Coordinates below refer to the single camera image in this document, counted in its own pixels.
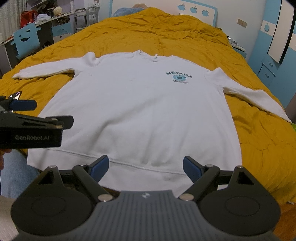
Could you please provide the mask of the cluttered desk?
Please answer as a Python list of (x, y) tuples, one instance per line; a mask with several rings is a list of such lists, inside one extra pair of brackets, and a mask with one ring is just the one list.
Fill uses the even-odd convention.
[(59, 16), (32, 22), (13, 32), (1, 42), (1, 76), (12, 70), (25, 57), (73, 34), (73, 11), (64, 9)]

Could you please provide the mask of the grey metal chair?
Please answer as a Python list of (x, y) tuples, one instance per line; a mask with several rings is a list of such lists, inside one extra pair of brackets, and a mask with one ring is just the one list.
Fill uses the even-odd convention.
[(76, 9), (74, 11), (74, 29), (79, 32), (86, 27), (99, 22), (100, 6)]

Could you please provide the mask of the blue pillow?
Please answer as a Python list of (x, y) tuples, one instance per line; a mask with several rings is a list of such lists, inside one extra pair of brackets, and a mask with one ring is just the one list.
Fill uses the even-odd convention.
[(119, 8), (114, 12), (112, 17), (131, 15), (143, 10), (144, 8)]

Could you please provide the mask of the blue white wardrobe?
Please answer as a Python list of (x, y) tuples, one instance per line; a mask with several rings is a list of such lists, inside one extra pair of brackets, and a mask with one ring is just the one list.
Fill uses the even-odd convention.
[(295, 95), (294, 1), (267, 1), (248, 64), (286, 108)]

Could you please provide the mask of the mustard yellow bed cover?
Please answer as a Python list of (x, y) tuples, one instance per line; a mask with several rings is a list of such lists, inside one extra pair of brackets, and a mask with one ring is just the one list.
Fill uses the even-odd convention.
[[(72, 74), (14, 80), (13, 75), (18, 71), (44, 62), (81, 57), (87, 52), (100, 57), (136, 50), (178, 56), (209, 70), (220, 67), (239, 84), (267, 91), (221, 30), (192, 16), (170, 15), (148, 8), (103, 20), (25, 58), (1, 78), (1, 95), (22, 91), (23, 98), (36, 100), (37, 109), (30, 115), (37, 116), (71, 81)], [(230, 94), (226, 101), (238, 133), (243, 165), (280, 204), (295, 201), (295, 130), (292, 125)]]

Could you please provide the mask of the white blue headboard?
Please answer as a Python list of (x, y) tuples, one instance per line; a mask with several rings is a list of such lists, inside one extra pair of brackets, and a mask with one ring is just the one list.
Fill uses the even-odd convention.
[(158, 8), (171, 15), (189, 15), (207, 23), (213, 27), (217, 22), (217, 8), (199, 1), (169, 1), (169, 0), (118, 0), (110, 1), (109, 16), (112, 16), (119, 8), (131, 8), (135, 4), (145, 4), (147, 7)]

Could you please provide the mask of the bedside table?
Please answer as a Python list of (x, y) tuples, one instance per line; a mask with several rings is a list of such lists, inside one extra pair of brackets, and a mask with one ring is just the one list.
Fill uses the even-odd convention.
[(238, 45), (238, 43), (236, 41), (234, 41), (230, 36), (228, 36), (227, 39), (229, 41), (229, 44), (234, 49), (234, 51), (241, 54), (245, 59), (247, 56), (246, 50), (243, 47), (241, 47), (240, 45)]

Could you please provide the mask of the wall switch plate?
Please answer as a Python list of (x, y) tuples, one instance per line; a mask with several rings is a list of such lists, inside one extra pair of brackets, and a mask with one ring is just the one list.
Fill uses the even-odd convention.
[(241, 27), (244, 27), (244, 28), (247, 27), (247, 22), (245, 22), (245, 21), (243, 21), (241, 19), (237, 20), (237, 24), (240, 25)]

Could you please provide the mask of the white Nevada sweatshirt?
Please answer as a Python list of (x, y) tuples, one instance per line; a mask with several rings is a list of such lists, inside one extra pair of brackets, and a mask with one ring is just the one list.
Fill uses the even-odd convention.
[(109, 158), (100, 184), (113, 190), (172, 190), (179, 196), (192, 182), (183, 159), (232, 170), (241, 149), (225, 94), (289, 122), (283, 108), (263, 90), (252, 90), (177, 56), (143, 51), (47, 62), (20, 70), (16, 79), (74, 72), (47, 103), (41, 117), (71, 115), (58, 148), (30, 149), (27, 163), (71, 169)]

